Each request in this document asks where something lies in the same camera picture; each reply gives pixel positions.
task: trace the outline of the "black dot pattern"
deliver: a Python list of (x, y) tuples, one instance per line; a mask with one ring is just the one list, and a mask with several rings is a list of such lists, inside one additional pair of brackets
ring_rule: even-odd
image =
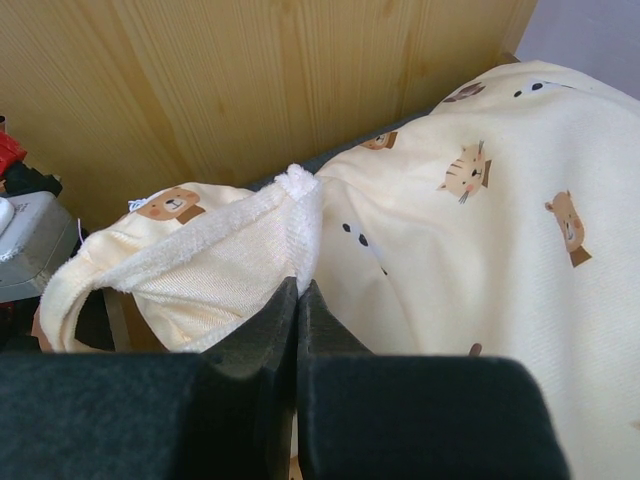
[[(342, 224), (342, 229), (347, 233), (351, 233), (351, 225), (349, 225), (348, 223), (343, 223)], [(363, 247), (368, 247), (369, 246), (369, 240), (367, 240), (367, 237), (364, 236), (364, 233), (361, 233), (358, 236), (358, 242), (360, 242), (360, 245), (362, 245)], [(380, 267), (380, 269), (382, 270), (382, 273), (384, 273), (385, 275), (389, 275), (384, 268)]]

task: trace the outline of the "light purple wall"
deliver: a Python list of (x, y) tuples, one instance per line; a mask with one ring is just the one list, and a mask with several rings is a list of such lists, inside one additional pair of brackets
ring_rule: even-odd
[(640, 0), (538, 0), (516, 56), (575, 68), (640, 99)]

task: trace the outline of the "bear print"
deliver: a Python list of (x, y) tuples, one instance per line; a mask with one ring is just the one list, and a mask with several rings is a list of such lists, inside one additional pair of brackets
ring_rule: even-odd
[(477, 95), (482, 90), (484, 90), (484, 85), (482, 85), (480, 82), (474, 83), (472, 85), (469, 85), (468, 87), (464, 87), (458, 93), (456, 93), (454, 95), (451, 95), (448, 98), (445, 98), (442, 102), (443, 103), (453, 103), (453, 102), (457, 102), (457, 101), (460, 101), (460, 100), (464, 100), (465, 98), (469, 98), (469, 97), (471, 97), (473, 95)]
[(547, 202), (544, 206), (556, 217), (574, 268), (589, 260), (591, 255), (582, 246), (584, 225), (576, 212), (569, 190), (558, 193), (552, 202)]
[(368, 148), (369, 150), (382, 150), (383, 148), (393, 148), (393, 144), (396, 143), (396, 137), (398, 132), (389, 132), (378, 135), (376, 138), (367, 140), (361, 143), (360, 146)]
[(205, 210), (196, 205), (200, 196), (181, 187), (174, 187), (152, 198), (135, 212), (151, 220), (166, 221), (176, 219), (182, 225), (197, 217)]
[(460, 204), (474, 196), (480, 187), (489, 186), (491, 160), (485, 159), (484, 141), (477, 145), (462, 147), (462, 155), (447, 170), (446, 180), (438, 190), (448, 190), (458, 197)]

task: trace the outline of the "cat print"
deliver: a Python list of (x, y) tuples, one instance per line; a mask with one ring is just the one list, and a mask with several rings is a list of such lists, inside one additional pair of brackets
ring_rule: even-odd
[(575, 268), (589, 260), (591, 255), (582, 246), (584, 242), (584, 224), (576, 212), (569, 190), (558, 193), (553, 197), (552, 202), (547, 202), (544, 206), (556, 216), (556, 221), (560, 226), (560, 230), (562, 230), (567, 252), (571, 257), (571, 265)]
[(458, 197), (464, 204), (474, 196), (480, 187), (489, 186), (489, 169), (491, 160), (486, 160), (484, 141), (477, 145), (462, 147), (460, 158), (455, 160), (447, 170), (445, 181), (438, 190), (447, 190)]

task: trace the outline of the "red object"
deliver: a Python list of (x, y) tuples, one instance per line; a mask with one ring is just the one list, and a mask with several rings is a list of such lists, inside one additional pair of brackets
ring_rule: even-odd
[(27, 151), (6, 133), (0, 132), (0, 177), (11, 165), (24, 160)]

